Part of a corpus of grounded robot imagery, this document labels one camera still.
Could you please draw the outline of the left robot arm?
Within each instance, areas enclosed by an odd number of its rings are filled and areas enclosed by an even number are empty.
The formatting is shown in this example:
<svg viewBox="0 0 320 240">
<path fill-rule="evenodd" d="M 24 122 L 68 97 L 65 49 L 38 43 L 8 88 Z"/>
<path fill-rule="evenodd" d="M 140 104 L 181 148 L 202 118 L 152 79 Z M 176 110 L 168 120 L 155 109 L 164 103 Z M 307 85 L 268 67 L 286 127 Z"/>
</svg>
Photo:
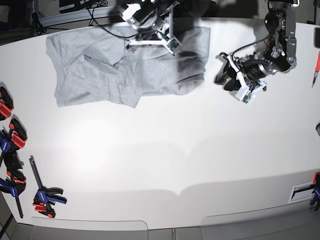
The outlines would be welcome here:
<svg viewBox="0 0 320 240">
<path fill-rule="evenodd" d="M 269 0 L 264 18 L 267 36 L 244 45 L 230 54 L 219 54 L 226 62 L 214 83 L 233 92 L 241 87 L 248 91 L 266 91 L 263 79 L 276 73 L 287 73 L 297 65 L 296 13 L 297 0 Z"/>
</svg>

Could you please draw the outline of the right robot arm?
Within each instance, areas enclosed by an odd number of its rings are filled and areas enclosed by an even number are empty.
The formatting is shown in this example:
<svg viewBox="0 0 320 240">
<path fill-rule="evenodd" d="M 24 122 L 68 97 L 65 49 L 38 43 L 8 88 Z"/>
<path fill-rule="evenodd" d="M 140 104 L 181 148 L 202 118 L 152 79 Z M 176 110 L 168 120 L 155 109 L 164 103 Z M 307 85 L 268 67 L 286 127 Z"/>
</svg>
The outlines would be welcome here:
<svg viewBox="0 0 320 240">
<path fill-rule="evenodd" d="M 118 0 L 118 15 L 142 36 L 159 34 L 173 36 L 173 7 L 171 0 Z"/>
</svg>

